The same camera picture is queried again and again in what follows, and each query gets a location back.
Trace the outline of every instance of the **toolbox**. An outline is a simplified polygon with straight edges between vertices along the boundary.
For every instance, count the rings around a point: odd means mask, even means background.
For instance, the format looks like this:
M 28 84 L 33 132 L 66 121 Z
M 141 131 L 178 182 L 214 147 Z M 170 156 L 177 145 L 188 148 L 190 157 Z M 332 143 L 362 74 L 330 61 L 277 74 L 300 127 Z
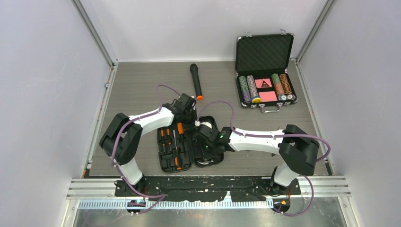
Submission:
M 246 36 L 237 38 L 235 80 L 242 108 L 260 107 L 263 113 L 278 112 L 282 106 L 295 104 L 298 101 L 287 74 L 293 41 L 294 35 L 287 34 L 284 30 L 282 30 L 281 34 L 273 35 L 251 35 L 250 32 L 246 32 Z M 280 90 L 276 88 L 276 85 L 279 85 L 275 83 L 277 77 L 274 74 L 281 78 L 281 82 L 277 83 L 282 84 L 282 87 L 290 92 L 286 92 L 284 95 L 278 93 Z M 243 94 L 243 92 L 246 92 L 246 85 L 244 85 L 243 81 L 248 76 L 253 77 L 254 85 L 256 85 L 252 89 L 249 81 L 245 82 L 245 84 L 248 84 L 251 97 L 255 98 L 251 99 L 251 101 Z M 264 107 L 267 106 L 277 106 L 277 110 L 264 110 Z
M 218 129 L 211 116 L 199 118 L 200 124 L 208 124 Z M 195 164 L 207 167 L 219 164 L 224 154 L 214 155 L 208 152 L 207 146 L 201 146 L 194 137 L 195 126 L 173 123 L 169 127 L 157 130 L 158 156 L 160 167 L 166 173 L 177 173 L 188 170 Z

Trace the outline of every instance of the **wood grain surface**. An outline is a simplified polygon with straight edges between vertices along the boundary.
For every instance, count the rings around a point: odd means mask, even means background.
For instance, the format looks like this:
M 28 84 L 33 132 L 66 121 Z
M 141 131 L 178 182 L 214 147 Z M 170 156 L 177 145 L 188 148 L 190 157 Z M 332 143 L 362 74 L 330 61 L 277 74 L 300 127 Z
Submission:
M 189 65 L 192 62 L 123 62 L 118 65 L 117 74 L 107 106 L 101 136 L 118 113 L 137 115 L 157 109 L 156 86 L 166 84 L 179 92 L 195 95 Z M 288 66 L 288 74 L 298 96 L 298 103 L 284 106 L 278 113 L 261 113 L 257 109 L 242 109 L 235 85 L 233 61 L 196 62 L 204 100 L 197 103 L 198 112 L 207 103 L 215 100 L 230 102 L 235 108 L 234 126 L 245 130 L 272 131 L 287 124 L 295 124 L 308 134 L 315 135 L 314 126 L 305 101 L 293 62 Z M 177 95 L 161 88 L 164 103 L 170 103 Z M 229 126 L 230 107 L 225 104 L 209 106 L 203 115 L 215 118 L 218 127 Z M 157 156 L 156 131 L 140 140 L 135 159 L 145 175 L 168 175 L 160 169 Z M 258 151 L 226 152 L 225 159 L 216 166 L 199 168 L 192 165 L 188 171 L 175 175 L 271 175 L 275 166 L 283 160 L 279 156 Z M 98 147 L 93 156 L 91 175 L 117 175 L 110 167 L 110 158 Z M 315 174 L 326 175 L 323 162 L 317 163 Z

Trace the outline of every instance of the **poker chip case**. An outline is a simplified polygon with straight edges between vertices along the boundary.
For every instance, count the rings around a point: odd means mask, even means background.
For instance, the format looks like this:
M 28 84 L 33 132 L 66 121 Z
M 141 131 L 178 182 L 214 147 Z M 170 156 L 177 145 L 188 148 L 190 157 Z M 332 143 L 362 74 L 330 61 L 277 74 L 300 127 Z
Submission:
M 238 37 L 236 40 L 236 85 L 238 89 L 239 100 L 242 108 L 261 108 L 263 113 L 278 112 L 282 106 L 295 104 L 298 101 L 291 80 L 287 74 L 287 67 L 290 58 L 294 35 L 289 33 L 272 34 L 272 35 L 250 35 Z M 240 77 L 252 75 L 255 81 L 260 79 L 272 80 L 272 75 L 278 74 L 287 77 L 288 83 L 286 88 L 291 89 L 293 96 L 289 96 L 292 100 L 280 100 L 280 96 L 275 101 L 264 102 L 257 99 L 257 102 L 245 103 L 243 91 L 241 89 Z M 263 92 L 278 93 L 275 86 L 257 88 L 258 94 Z M 277 110 L 264 110 L 267 106 L 277 106 Z

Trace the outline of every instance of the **black case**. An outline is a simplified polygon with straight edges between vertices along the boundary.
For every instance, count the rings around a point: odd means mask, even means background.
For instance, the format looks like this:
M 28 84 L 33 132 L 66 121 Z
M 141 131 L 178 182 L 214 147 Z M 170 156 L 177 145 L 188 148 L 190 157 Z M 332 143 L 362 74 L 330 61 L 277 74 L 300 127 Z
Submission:
M 199 118 L 200 123 L 209 122 L 212 125 L 212 128 L 218 129 L 216 121 L 211 116 L 202 116 Z M 177 173 L 181 171 L 188 170 L 192 167 L 192 164 L 195 163 L 198 167 L 207 167 L 219 164 L 224 160 L 224 154 L 220 154 L 217 157 L 209 154 L 207 149 L 203 146 L 200 146 L 197 140 L 194 138 L 195 126 L 194 125 L 183 125 L 184 134 L 181 136 L 178 133 L 178 127 L 176 124 L 170 125 L 168 127 L 170 129 L 171 136 L 171 148 L 170 145 L 166 142 L 165 147 L 163 148 L 163 142 L 161 138 L 161 130 L 164 130 L 165 139 L 167 139 L 167 128 L 159 128 L 157 130 L 157 144 L 159 147 L 159 160 L 160 167 L 163 172 L 166 173 Z M 181 169 L 177 170 L 177 165 L 175 163 L 175 158 L 181 158 Z
M 260 107 L 262 112 L 265 106 L 278 106 L 280 110 L 282 105 L 294 104 L 298 101 L 291 80 L 287 74 L 288 62 L 291 54 L 292 43 L 294 41 L 293 34 L 273 34 L 273 35 L 247 35 L 237 38 L 235 71 L 236 83 L 239 99 L 242 108 Z M 269 78 L 272 74 L 285 73 L 290 84 L 291 90 L 295 95 L 295 99 L 286 101 L 261 102 L 244 104 L 241 86 L 239 83 L 240 76 L 252 75 L 254 79 Z M 270 88 L 258 88 L 258 92 L 275 91 L 274 85 Z

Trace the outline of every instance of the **black tool case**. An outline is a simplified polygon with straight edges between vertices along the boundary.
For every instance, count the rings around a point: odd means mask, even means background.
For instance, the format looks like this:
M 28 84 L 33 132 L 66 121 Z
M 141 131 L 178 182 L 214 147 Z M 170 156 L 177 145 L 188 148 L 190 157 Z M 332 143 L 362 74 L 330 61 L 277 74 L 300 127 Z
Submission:
M 216 121 L 211 116 L 202 116 L 199 121 L 200 123 L 209 122 L 213 129 L 218 129 Z M 207 167 L 223 161 L 224 154 L 213 155 L 208 152 L 207 147 L 198 143 L 194 137 L 195 126 L 193 124 L 183 124 L 183 129 L 184 133 L 179 134 L 177 124 L 173 123 L 169 127 L 157 130 L 158 155 L 160 167 L 164 172 L 177 173 L 190 169 L 193 164 L 198 167 Z
M 287 74 L 288 62 L 291 54 L 292 43 L 294 41 L 293 34 L 273 35 L 251 35 L 250 32 L 246 36 L 237 38 L 236 42 L 236 58 L 235 58 L 235 71 L 236 71 L 236 84 L 239 94 L 239 99 L 242 108 L 256 108 L 260 107 L 263 113 L 277 112 L 283 105 L 294 104 L 298 101 L 295 90 L 292 86 L 291 80 Z M 292 93 L 295 98 L 293 100 L 285 101 L 272 101 L 272 102 L 259 102 L 244 104 L 244 98 L 241 91 L 239 82 L 240 76 L 252 75 L 256 79 L 271 79 L 272 74 L 277 73 L 286 74 L 290 84 Z M 273 82 L 270 88 L 258 88 L 257 92 L 275 91 Z M 278 110 L 267 110 L 263 108 L 266 106 L 277 106 Z

